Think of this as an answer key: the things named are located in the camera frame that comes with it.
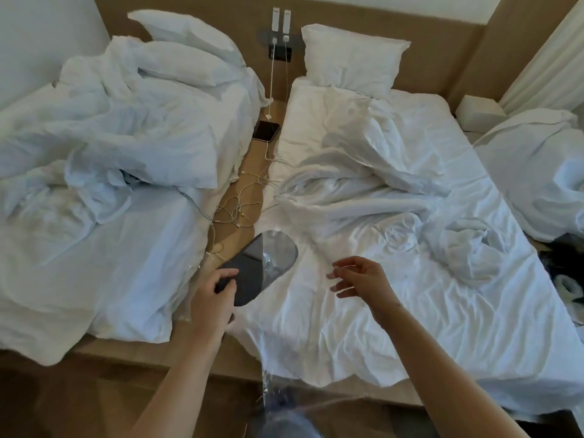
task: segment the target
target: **white curtain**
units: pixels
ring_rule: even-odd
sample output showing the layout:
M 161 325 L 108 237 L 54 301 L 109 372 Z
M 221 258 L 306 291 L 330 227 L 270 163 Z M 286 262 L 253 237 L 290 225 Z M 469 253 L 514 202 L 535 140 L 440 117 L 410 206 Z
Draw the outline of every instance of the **white curtain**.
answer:
M 578 0 L 500 101 L 507 114 L 537 107 L 571 111 L 581 103 L 584 103 L 584 0 Z

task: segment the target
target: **smartphone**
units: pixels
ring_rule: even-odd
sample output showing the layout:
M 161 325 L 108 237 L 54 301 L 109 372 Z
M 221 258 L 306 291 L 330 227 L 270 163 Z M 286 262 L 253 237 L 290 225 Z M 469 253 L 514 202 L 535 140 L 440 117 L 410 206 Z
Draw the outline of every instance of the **smartphone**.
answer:
M 259 234 L 237 255 L 225 262 L 222 269 L 235 268 L 239 273 L 234 278 L 222 278 L 215 285 L 215 293 L 223 291 L 230 280 L 237 283 L 235 307 L 252 302 L 261 292 L 263 283 L 263 240 Z
M 259 141 L 265 141 L 266 143 L 271 142 L 278 131 L 280 130 L 280 125 L 277 123 L 271 123 L 270 121 L 260 120 L 256 124 L 253 130 L 253 139 L 259 139 Z

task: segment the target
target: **mattress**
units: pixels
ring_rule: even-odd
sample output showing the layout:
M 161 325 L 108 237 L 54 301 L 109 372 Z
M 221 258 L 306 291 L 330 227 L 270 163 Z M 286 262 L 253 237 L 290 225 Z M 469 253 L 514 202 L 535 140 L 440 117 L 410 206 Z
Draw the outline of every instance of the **mattress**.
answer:
M 186 190 L 201 211 L 212 216 L 229 183 L 237 178 L 251 141 L 260 109 L 259 80 L 248 69 L 247 77 L 242 80 L 204 90 L 175 85 L 177 89 L 191 89 L 197 97 L 202 110 L 208 114 L 217 141 L 218 187 Z M 3 111 L 0 123 L 26 107 L 27 102 L 56 101 L 58 95 L 58 90 L 45 86 Z M 87 238 L 34 272 L 23 269 L 16 275 L 12 273 L 18 282 L 5 284 L 14 288 L 38 288 L 35 303 L 70 309 L 70 318 L 61 317 L 58 329 L 61 332 L 63 326 L 68 326 L 67 334 L 59 335 L 50 359 L 45 356 L 37 361 L 41 364 L 59 361 L 87 331 L 99 338 L 168 341 L 172 312 L 185 296 L 185 284 L 204 255 L 210 224 L 176 190 L 140 186 L 125 214 L 97 226 Z M 5 249 L 3 252 L 0 276 L 4 277 L 7 274 L 3 270 L 13 265 L 11 253 Z M 56 288 L 60 289 L 60 301 L 52 299 L 51 289 Z M 18 297 L 12 302 L 5 301 L 0 307 L 2 329 L 22 318 Z M 15 315 L 14 320 L 9 319 L 11 313 Z M 0 344 L 0 347 L 26 352 L 32 359 L 43 356 L 46 342 L 55 341 L 54 332 L 43 323 L 43 316 L 50 316 L 50 311 L 31 313 L 30 322 L 9 333 L 11 344 Z
M 295 81 L 275 158 L 295 165 L 319 149 L 325 89 Z M 454 279 L 420 242 L 415 262 L 396 255 L 386 269 L 398 297 L 500 405 L 543 413 L 578 404 L 584 395 L 584 346 L 535 249 L 447 103 L 439 96 L 400 91 L 392 91 L 388 101 L 423 131 L 445 165 L 440 181 L 452 192 L 439 216 L 473 215 L 502 228 L 516 258 L 481 294 Z M 290 171 L 286 163 L 273 163 L 270 179 L 277 184 Z M 328 291 L 330 263 L 274 206 L 273 192 L 273 185 L 266 187 L 256 233 L 285 231 L 298 245 L 298 261 L 255 301 L 237 309 L 230 333 L 268 373 L 316 387 L 351 375 L 380 387 L 407 379 L 395 348 L 364 303 L 338 300 Z M 359 237 L 353 241 L 361 242 Z

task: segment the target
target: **pillow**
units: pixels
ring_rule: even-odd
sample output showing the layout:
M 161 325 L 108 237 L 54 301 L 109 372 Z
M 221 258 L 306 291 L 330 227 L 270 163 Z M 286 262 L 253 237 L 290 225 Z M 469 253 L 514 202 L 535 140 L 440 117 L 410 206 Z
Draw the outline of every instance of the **pillow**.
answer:
M 307 76 L 316 86 L 332 86 L 382 99 L 394 85 L 409 41 L 310 24 L 302 28 Z
M 215 55 L 179 43 L 150 41 L 137 49 L 134 56 L 138 68 L 147 74 L 195 87 L 215 87 L 238 80 L 244 74 L 242 68 Z
M 245 66 L 244 57 L 229 36 L 198 18 L 151 9 L 130 12 L 128 18 L 142 24 L 153 40 L 185 44 L 213 54 L 233 66 Z

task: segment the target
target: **power outlet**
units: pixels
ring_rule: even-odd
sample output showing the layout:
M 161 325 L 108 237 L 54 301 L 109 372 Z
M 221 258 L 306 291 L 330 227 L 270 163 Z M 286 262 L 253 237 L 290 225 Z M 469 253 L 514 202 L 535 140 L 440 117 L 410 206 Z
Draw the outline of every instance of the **power outlet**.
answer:
M 292 59 L 292 48 L 287 46 L 281 46 L 279 44 L 277 44 L 276 46 L 270 44 L 268 49 L 268 57 L 270 58 L 270 60 L 272 59 L 274 48 L 276 52 L 276 54 L 273 56 L 274 60 L 286 61 L 287 63 L 290 62 L 290 60 Z

